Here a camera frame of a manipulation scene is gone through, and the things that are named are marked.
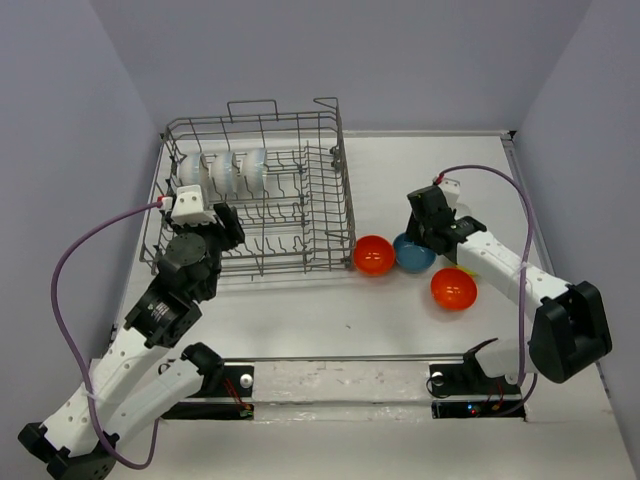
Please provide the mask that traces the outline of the blue bowl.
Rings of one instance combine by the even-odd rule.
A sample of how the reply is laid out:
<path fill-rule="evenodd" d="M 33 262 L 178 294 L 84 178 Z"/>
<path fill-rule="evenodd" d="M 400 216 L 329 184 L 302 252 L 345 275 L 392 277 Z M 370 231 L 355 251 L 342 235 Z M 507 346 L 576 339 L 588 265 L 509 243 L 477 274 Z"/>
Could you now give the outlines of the blue bowl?
<path fill-rule="evenodd" d="M 392 245 L 397 265 L 412 274 L 427 271 L 437 258 L 432 250 L 413 243 L 405 233 L 399 234 Z"/>

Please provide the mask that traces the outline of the grey wire dish rack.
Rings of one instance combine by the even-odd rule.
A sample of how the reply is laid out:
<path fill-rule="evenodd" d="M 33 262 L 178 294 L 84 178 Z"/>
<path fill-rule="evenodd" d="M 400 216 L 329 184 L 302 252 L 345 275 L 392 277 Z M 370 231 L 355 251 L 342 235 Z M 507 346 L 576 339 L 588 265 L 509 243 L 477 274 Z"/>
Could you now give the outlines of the grey wire dish rack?
<path fill-rule="evenodd" d="M 223 255 L 228 283 L 338 274 L 352 265 L 355 218 L 339 101 L 313 102 L 307 110 L 284 111 L 272 99 L 231 101 L 220 115 L 175 118 L 160 135 L 153 198 L 177 191 L 176 170 L 185 157 L 201 153 L 209 168 L 217 154 L 236 153 L 237 196 L 218 195 L 210 177 L 206 187 L 210 204 L 237 209 L 246 234 L 244 244 Z M 258 148 L 267 151 L 267 171 L 263 194 L 255 196 L 241 166 Z"/>

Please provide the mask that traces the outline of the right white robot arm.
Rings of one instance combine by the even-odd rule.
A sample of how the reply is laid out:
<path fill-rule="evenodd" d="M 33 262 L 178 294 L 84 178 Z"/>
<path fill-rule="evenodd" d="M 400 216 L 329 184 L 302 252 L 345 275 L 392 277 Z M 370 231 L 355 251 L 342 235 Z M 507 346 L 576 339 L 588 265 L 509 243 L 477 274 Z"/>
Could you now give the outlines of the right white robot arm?
<path fill-rule="evenodd" d="M 460 368 L 462 384 L 482 392 L 497 377 L 535 373 L 561 384 L 613 349 L 600 291 L 572 284 L 521 259 L 471 216 L 458 218 L 431 185 L 407 195 L 412 242 L 472 270 L 516 304 L 531 322 L 523 339 L 495 340 Z"/>

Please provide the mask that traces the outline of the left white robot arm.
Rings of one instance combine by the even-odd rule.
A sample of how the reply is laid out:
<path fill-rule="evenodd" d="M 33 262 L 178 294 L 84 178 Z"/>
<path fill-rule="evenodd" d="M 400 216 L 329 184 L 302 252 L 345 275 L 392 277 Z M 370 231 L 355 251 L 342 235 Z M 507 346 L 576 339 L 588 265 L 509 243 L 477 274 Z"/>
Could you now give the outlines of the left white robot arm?
<path fill-rule="evenodd" d="M 19 442 L 42 461 L 54 479 L 104 479 L 116 464 L 132 470 L 148 467 L 119 453 L 119 448 L 162 414 L 193 394 L 215 392 L 224 377 L 224 361 L 203 343 L 187 346 L 151 383 L 135 387 L 201 318 L 200 304 L 213 299 L 222 255 L 244 243 L 236 208 L 217 203 L 181 207 L 169 197 L 154 202 L 174 236 L 157 261 L 157 273 L 126 315 L 105 354 L 88 364 L 61 316 L 58 283 L 65 252 L 55 267 L 50 298 L 58 327 L 81 371 L 82 383 L 51 416 L 29 423 Z"/>

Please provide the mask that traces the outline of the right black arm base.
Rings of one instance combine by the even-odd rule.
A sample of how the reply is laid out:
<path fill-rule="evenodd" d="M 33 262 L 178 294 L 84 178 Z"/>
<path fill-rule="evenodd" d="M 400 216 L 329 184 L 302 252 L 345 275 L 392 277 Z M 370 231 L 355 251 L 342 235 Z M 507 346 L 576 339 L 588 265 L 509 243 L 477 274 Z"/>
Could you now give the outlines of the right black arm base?
<path fill-rule="evenodd" d="M 431 364 L 425 387 L 433 399 L 434 419 L 526 417 L 523 406 L 512 410 L 521 401 L 521 388 L 502 377 L 487 377 L 478 367 Z"/>

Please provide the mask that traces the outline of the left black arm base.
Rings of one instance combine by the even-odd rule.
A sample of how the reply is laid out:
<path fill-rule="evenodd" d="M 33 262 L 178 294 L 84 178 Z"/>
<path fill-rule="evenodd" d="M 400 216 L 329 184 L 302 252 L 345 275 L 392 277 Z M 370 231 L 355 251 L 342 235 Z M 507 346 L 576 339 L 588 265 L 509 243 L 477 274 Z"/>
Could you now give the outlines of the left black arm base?
<path fill-rule="evenodd" d="M 178 401 L 164 420 L 250 421 L 254 418 L 254 365 L 227 363 L 221 380 L 206 380 L 195 394 Z"/>

